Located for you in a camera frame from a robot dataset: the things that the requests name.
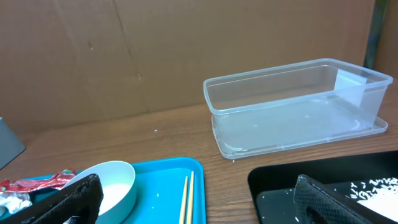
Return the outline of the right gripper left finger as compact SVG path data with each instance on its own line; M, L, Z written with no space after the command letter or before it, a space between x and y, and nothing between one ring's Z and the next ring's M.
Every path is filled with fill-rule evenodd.
M103 190L100 177L90 174L57 193L3 220L1 224L95 224Z

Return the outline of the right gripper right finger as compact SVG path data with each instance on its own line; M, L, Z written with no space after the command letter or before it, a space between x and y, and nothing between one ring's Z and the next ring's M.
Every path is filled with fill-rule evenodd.
M296 217L306 224L396 224L328 186L299 175L294 189Z

